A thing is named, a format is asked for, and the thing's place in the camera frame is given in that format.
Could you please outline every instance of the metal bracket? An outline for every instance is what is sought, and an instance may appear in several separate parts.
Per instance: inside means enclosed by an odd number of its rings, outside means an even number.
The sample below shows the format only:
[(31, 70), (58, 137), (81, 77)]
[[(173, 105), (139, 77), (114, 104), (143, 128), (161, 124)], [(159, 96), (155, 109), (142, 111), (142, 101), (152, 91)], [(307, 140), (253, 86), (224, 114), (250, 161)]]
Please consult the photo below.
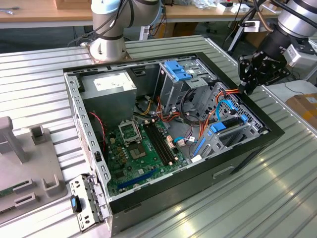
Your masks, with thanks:
[(70, 182), (71, 194), (78, 196), (83, 208), (77, 214), (77, 221), (82, 232), (110, 217), (105, 194), (100, 183), (94, 179), (95, 177), (94, 175), (79, 175)]

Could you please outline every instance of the blue latch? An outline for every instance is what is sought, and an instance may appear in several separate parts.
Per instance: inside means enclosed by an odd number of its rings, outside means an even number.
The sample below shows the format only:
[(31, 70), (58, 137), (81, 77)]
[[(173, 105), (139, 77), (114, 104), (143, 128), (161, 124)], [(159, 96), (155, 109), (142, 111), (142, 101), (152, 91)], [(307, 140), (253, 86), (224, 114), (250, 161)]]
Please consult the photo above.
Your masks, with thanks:
[(241, 120), (243, 121), (243, 124), (245, 124), (245, 123), (248, 121), (247, 116), (244, 115), (244, 114), (242, 114), (240, 118), (241, 118)]
[(185, 81), (191, 79), (192, 76), (186, 73), (184, 66), (181, 66), (177, 61), (166, 61), (164, 63), (167, 70), (175, 77), (176, 81)]
[(217, 133), (218, 131), (224, 130), (226, 129), (226, 127), (224, 126), (224, 124), (222, 122), (217, 122), (214, 123), (210, 126), (210, 129), (214, 132)]

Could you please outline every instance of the red cable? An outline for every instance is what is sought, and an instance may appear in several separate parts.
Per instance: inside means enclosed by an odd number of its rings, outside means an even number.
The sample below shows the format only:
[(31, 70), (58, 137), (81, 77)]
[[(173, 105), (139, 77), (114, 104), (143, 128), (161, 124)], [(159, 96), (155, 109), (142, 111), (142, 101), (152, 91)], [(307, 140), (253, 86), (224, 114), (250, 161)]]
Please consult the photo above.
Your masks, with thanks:
[(89, 114), (91, 114), (91, 115), (93, 115), (95, 118), (97, 118), (97, 120), (98, 120), (99, 123), (100, 123), (100, 126), (101, 126), (101, 128), (102, 128), (102, 130), (103, 130), (103, 139), (104, 139), (104, 148), (103, 148), (103, 150), (105, 151), (105, 148), (106, 148), (106, 135), (105, 135), (104, 123), (103, 123), (102, 120), (100, 120), (100, 118), (99, 118), (96, 114), (94, 114), (94, 113), (92, 113), (92, 112), (89, 112)]

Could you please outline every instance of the aluminum table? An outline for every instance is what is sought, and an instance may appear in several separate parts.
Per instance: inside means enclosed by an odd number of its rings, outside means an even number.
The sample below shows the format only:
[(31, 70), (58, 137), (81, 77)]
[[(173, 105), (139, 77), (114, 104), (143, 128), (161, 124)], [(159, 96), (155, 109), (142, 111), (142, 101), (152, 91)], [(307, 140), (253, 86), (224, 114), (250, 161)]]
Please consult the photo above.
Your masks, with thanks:
[[(204, 52), (233, 81), (235, 60), (202, 36), (128, 42), (134, 59)], [(88, 172), (71, 118), (62, 68), (90, 64), (85, 48), (0, 55), (0, 117), (14, 133), (32, 125), (48, 128), (66, 181)], [(120, 233), (134, 237), (316, 237), (316, 131), (267, 88), (251, 98), (285, 134), (242, 171)], [(0, 226), (0, 237), (108, 237), (106, 226), (80, 233), (70, 193)]]

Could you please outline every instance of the green circuit board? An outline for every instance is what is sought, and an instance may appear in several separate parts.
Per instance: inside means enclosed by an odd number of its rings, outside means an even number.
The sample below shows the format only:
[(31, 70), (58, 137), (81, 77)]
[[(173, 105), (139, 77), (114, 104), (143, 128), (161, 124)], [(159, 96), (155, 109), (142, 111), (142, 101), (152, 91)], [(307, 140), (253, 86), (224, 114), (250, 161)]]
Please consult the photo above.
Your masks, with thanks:
[(20, 187), (20, 186), (24, 185), (25, 183), (26, 183), (26, 182), (21, 182), (21, 183), (18, 183), (18, 184), (16, 184), (16, 185), (12, 186), (12, 187), (9, 187), (9, 188), (7, 188), (7, 189), (1, 190), (1, 191), (0, 191), (0, 198), (12, 194), (14, 188)]
[[(124, 146), (119, 129), (107, 133), (110, 147), (107, 166), (111, 174), (111, 180), (108, 182), (107, 187), (110, 196), (119, 195), (138, 185), (142, 185), (188, 165), (181, 152), (173, 152), (178, 160), (172, 165), (164, 166), (142, 126), (141, 124), (138, 125), (142, 137), (141, 143), (132, 142), (128, 147)], [(162, 134), (164, 133), (164, 137), (168, 136), (167, 130), (161, 121), (156, 122), (155, 126)], [(147, 177), (144, 180), (137, 181), (124, 188), (118, 187), (120, 184), (144, 175)]]

